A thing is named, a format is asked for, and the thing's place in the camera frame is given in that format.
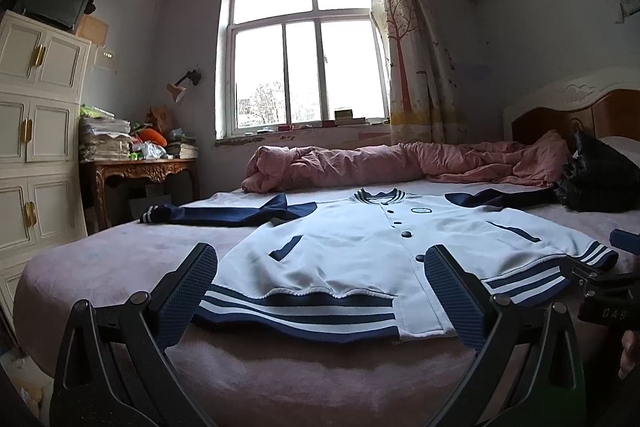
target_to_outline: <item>white headboard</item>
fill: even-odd
[[[617,89],[640,91],[640,66],[607,67],[579,78],[558,80],[504,108],[504,139],[513,139],[513,121],[537,107],[573,111],[589,107]]]

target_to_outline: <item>hand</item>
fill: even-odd
[[[636,362],[640,359],[640,331],[625,331],[622,335],[622,356],[620,357],[620,370],[618,377],[624,380],[631,373]]]

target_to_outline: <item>tree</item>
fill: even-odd
[[[409,96],[409,85],[406,78],[401,40],[407,35],[407,33],[418,28],[415,9],[404,0],[385,0],[385,11],[386,22],[389,28],[389,39],[396,42],[396,49],[398,50],[402,110],[404,112],[413,112],[411,108],[411,97]]]
[[[247,113],[255,118],[255,124],[273,124],[286,121],[284,107],[284,83],[259,84],[248,99]]]

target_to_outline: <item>white cabinet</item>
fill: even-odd
[[[0,270],[0,306],[2,306],[4,316],[12,328],[14,327],[15,290],[25,266],[27,266],[27,261]]]
[[[28,217],[29,201],[27,178],[0,180],[0,257],[10,250],[35,245],[36,236]]]
[[[78,96],[89,46],[59,32],[49,32],[43,45],[44,57],[35,87],[65,97]]]
[[[32,98],[27,121],[27,161],[70,161],[75,158],[77,120],[77,105]]]
[[[6,15],[0,25],[0,83],[33,86],[44,28]]]
[[[30,104],[28,96],[0,93],[0,164],[25,161]]]
[[[36,176],[29,181],[31,219],[38,243],[81,237],[78,221],[80,195],[77,182],[68,174]]]
[[[0,22],[0,307],[12,326],[30,258],[86,236],[76,135],[89,46],[12,12]]]
[[[0,89],[78,103],[90,45],[7,12],[0,23]]]
[[[0,92],[0,164],[73,160],[77,121],[76,104]]]

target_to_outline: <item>stack of books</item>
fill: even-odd
[[[198,147],[188,143],[172,142],[164,149],[167,154],[182,160],[193,160],[198,157]]]
[[[173,139],[164,148],[166,153],[182,160],[193,160],[197,158],[198,147],[196,146],[196,139],[193,136],[187,136],[182,130],[178,131],[177,133],[173,131],[170,133]]]
[[[336,125],[356,125],[359,123],[367,123],[366,118],[353,118],[351,109],[336,109],[334,111]]]
[[[78,156],[81,163],[128,160],[131,124],[116,118],[80,117]]]

